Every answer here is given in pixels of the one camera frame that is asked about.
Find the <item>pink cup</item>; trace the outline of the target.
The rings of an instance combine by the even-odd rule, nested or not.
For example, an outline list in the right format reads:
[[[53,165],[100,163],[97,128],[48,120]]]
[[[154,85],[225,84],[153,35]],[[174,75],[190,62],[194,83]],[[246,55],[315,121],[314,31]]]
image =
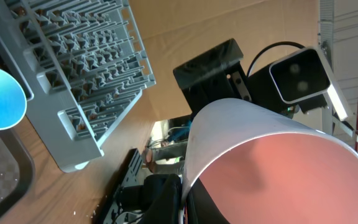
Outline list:
[[[244,100],[195,116],[183,196],[197,180],[229,223],[358,223],[358,153]]]

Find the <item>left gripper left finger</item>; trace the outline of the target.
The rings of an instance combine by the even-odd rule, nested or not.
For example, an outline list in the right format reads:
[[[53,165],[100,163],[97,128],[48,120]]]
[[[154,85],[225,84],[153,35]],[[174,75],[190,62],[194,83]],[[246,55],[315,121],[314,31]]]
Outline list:
[[[162,175],[165,182],[159,196],[143,214],[141,224],[179,224],[181,178],[176,174]]]

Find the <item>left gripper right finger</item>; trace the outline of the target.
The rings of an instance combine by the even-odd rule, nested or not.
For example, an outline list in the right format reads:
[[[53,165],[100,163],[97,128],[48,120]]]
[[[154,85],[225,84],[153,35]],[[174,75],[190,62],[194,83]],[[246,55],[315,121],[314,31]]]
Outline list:
[[[199,179],[187,195],[186,214],[188,224],[229,224]]]

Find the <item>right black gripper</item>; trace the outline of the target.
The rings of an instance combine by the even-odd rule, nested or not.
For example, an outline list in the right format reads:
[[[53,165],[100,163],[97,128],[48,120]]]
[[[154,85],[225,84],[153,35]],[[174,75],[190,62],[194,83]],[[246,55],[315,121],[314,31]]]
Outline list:
[[[247,78],[243,53],[235,39],[229,39],[173,69],[175,80],[194,118],[206,105],[223,98],[238,98],[278,112],[278,100],[260,83]]]

